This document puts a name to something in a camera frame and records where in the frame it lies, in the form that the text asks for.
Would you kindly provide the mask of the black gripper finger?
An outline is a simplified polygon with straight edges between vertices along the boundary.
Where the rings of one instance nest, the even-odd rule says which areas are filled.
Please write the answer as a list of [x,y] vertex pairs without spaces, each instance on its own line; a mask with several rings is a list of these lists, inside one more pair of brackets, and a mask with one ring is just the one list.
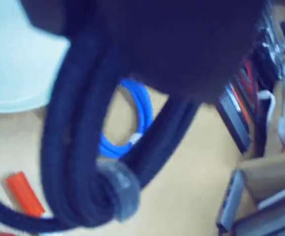
[[107,0],[128,73],[150,87],[214,103],[251,49],[264,0]]
[[47,33],[72,38],[86,28],[98,28],[102,38],[112,39],[104,0],[21,0],[29,22]]

